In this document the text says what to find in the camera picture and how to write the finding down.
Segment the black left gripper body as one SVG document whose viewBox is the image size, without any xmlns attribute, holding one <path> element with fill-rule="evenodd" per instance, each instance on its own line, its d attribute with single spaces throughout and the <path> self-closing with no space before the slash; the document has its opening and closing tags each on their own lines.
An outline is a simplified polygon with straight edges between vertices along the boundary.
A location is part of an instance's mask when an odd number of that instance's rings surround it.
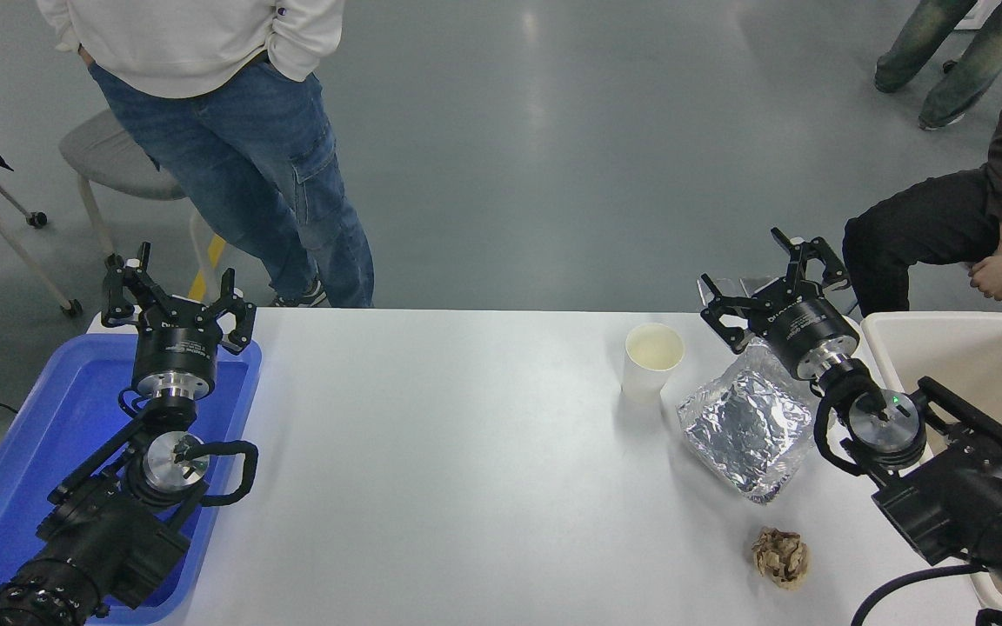
<svg viewBox="0 0 1002 626">
<path fill-rule="evenodd" d="M 199 379 L 217 376 L 217 348 L 222 332 L 205 305 L 178 297 L 171 305 L 142 305 L 134 377 L 183 372 Z"/>
</svg>

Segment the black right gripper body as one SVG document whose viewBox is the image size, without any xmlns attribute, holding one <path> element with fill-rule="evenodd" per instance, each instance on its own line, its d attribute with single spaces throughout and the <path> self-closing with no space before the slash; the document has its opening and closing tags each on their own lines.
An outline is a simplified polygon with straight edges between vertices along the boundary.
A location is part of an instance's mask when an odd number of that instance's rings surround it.
<svg viewBox="0 0 1002 626">
<path fill-rule="evenodd" d="M 822 376 L 858 349 L 858 332 L 826 298 L 790 302 L 775 296 L 754 298 L 764 309 L 752 318 L 752 332 L 791 376 Z"/>
</svg>

